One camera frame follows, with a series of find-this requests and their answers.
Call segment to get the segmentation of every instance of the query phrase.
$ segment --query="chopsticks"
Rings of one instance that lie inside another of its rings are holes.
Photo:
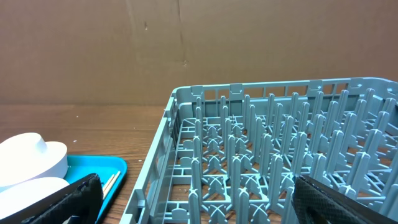
[[[104,192],[103,199],[105,199],[105,197],[107,196],[109,191],[112,189],[112,187],[113,187],[115,181],[118,179],[119,175],[120,175],[120,171],[118,171],[116,173],[116,175],[112,174],[112,176],[109,178],[109,180],[104,184],[104,187],[102,188],[102,191]]]

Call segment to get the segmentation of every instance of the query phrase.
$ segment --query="dish rack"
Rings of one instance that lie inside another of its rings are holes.
[[[298,175],[398,220],[397,93],[381,78],[177,88],[120,223],[298,223]]]

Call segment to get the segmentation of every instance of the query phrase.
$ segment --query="brown wall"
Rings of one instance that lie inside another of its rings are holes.
[[[398,81],[396,0],[2,0],[0,103],[160,104],[182,85]]]

